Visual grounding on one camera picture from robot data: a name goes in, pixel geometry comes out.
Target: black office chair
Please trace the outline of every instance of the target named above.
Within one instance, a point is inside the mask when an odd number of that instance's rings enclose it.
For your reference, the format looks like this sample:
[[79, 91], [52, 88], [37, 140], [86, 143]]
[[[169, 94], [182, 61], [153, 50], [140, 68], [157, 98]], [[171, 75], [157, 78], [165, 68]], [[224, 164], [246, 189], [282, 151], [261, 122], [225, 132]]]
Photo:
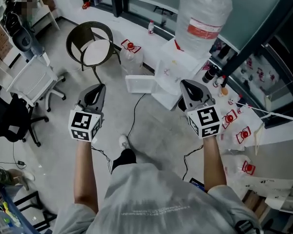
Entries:
[[[33, 110], [33, 107], [29, 106], [27, 108], [25, 100], [19, 99], [16, 94], [13, 95], [10, 104], [0, 98], [0, 137], [6, 137], [10, 142], [16, 142], [20, 139], [26, 142], [24, 137], [27, 131], [29, 131], [34, 143], [40, 147], [41, 143], [36, 139], [31, 124], [40, 120], [48, 122], [49, 118], [38, 117], [32, 119]], [[12, 131], [12, 126], [19, 127], [17, 133]]]
[[[84, 62], [84, 54], [87, 50], [87, 47], [83, 49], [83, 47], [86, 46], [87, 43], [91, 41], [95, 41], [95, 34], [92, 32], [91, 28], [98, 28], [103, 30], [107, 36], [108, 36], [108, 41], [110, 42], [108, 52], [104, 58], [103, 61], [100, 63], [91, 63], [91, 64], [85, 64]], [[77, 57], [73, 54], [72, 52], [72, 44], [76, 46], [76, 48], [79, 50], [81, 57], [80, 59], [77, 59]], [[76, 26], [68, 35], [67, 40], [66, 40], [66, 50], [69, 54], [70, 57], [72, 57], [76, 62], [80, 63], [82, 65], [82, 71], [84, 71], [84, 66], [85, 67], [91, 67], [94, 75], [98, 79], [99, 83], [102, 83], [101, 80], [99, 79], [97, 72], [96, 72], [96, 67], [101, 65], [102, 63], [106, 62], [108, 59], [111, 58], [113, 54], [117, 55], [119, 63], [121, 63], [121, 59], [119, 57], [118, 52], [114, 48], [114, 43], [113, 43], [113, 35], [112, 31], [110, 30], [109, 27], [107, 27], [105, 24], [97, 22], [97, 21], [88, 21], [84, 22], [78, 26]]]

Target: office chair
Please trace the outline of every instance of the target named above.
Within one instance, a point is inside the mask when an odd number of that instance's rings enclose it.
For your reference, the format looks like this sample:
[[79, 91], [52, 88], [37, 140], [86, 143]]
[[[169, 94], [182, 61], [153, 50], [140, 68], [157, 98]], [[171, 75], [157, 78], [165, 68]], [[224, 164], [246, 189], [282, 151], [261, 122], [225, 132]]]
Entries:
[[42, 55], [45, 63], [34, 56], [26, 65], [19, 71], [13, 79], [7, 92], [18, 94], [19, 98], [24, 99], [28, 105], [34, 107], [37, 101], [45, 97], [45, 109], [47, 112], [50, 108], [50, 95], [55, 94], [66, 99], [64, 93], [54, 90], [54, 86], [59, 82], [65, 81], [64, 76], [58, 77], [50, 66], [50, 60], [46, 53]]
[[10, 142], [16, 142], [22, 140], [26, 142], [24, 138], [27, 131], [29, 131], [34, 143], [40, 147], [41, 143], [35, 137], [31, 124], [44, 120], [49, 121], [48, 117], [38, 117], [32, 119], [34, 107], [26, 107], [26, 101], [18, 98], [16, 94], [13, 95], [10, 104], [6, 103], [0, 98], [0, 137], [5, 137]]
[[[99, 29], [104, 32], [106, 38], [102, 36], [99, 40], [95, 39], [95, 34], [92, 29]], [[72, 45], [80, 52], [80, 58], [73, 54]], [[82, 65], [82, 71], [85, 67], [91, 67], [94, 75], [99, 83], [96, 67], [106, 62], [113, 54], [117, 55], [119, 63], [121, 63], [118, 52], [114, 48], [112, 31], [105, 24], [97, 21], [88, 21], [76, 26], [68, 35], [66, 40], [66, 50], [70, 57]]]

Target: black thermos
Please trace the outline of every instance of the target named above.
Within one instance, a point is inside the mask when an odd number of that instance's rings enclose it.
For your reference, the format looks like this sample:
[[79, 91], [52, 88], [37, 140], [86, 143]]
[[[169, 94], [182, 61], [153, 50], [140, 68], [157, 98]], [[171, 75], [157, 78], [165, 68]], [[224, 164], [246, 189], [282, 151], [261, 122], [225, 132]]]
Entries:
[[217, 70], [211, 66], [205, 73], [205, 75], [203, 76], [202, 80], [204, 83], [209, 83], [213, 78], [214, 76], [216, 75], [217, 73]]

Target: floor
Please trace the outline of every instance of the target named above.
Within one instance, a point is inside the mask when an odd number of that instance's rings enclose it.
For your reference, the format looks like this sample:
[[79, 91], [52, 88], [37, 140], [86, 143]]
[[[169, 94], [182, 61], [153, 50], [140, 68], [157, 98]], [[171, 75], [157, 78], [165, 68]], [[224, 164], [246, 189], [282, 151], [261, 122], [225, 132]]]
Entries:
[[[93, 72], [82, 72], [80, 66], [66, 52], [65, 42], [73, 24], [59, 21], [60, 31], [50, 27], [39, 41], [45, 46], [51, 60], [51, 65], [57, 74], [64, 74], [66, 82], [60, 82], [56, 88], [66, 93], [67, 99], [51, 96], [51, 112], [44, 109], [44, 101], [34, 113], [47, 115], [48, 123], [40, 121], [34, 129], [41, 142], [37, 147], [30, 137], [26, 143], [18, 141], [14, 145], [5, 138], [0, 138], [0, 161], [13, 162], [14, 148], [16, 161], [22, 160], [27, 164], [36, 180], [30, 184], [31, 190], [38, 190], [45, 206], [52, 212], [73, 202], [74, 161], [77, 142], [70, 138], [68, 118], [70, 110], [78, 98], [79, 92], [98, 83]], [[106, 85], [104, 119], [102, 128], [97, 133], [98, 141], [94, 144], [102, 149], [111, 159], [120, 154], [118, 137], [128, 134], [133, 123], [133, 110], [140, 94], [129, 94], [126, 90], [125, 77], [116, 56], [97, 68], [98, 75]], [[133, 147], [148, 155], [154, 162], [165, 170], [172, 170], [182, 177], [185, 173], [183, 156], [202, 145], [193, 130], [188, 126], [184, 113], [177, 108], [168, 111], [153, 97], [146, 95], [136, 108], [136, 121], [130, 142]], [[105, 157], [99, 152], [93, 153], [94, 171], [98, 188], [99, 207], [109, 185], [111, 175], [107, 168]], [[0, 164], [6, 169], [15, 168], [13, 164]], [[192, 177], [203, 182], [203, 151], [193, 153], [188, 158], [189, 172], [187, 181]], [[21, 189], [17, 197], [26, 194]], [[38, 217], [32, 217], [36, 223]]]

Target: large plastic water bottle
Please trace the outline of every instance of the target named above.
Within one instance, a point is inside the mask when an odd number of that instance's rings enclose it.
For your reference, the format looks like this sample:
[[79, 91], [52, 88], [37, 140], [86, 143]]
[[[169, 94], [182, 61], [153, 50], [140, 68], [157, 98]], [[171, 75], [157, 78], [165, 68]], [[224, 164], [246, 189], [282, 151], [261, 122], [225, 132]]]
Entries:
[[195, 58], [206, 54], [232, 11], [231, 0], [180, 0], [176, 41]]
[[143, 53], [140, 46], [135, 46], [129, 40], [122, 43], [123, 49], [120, 52], [121, 66], [127, 75], [141, 75], [143, 64]]

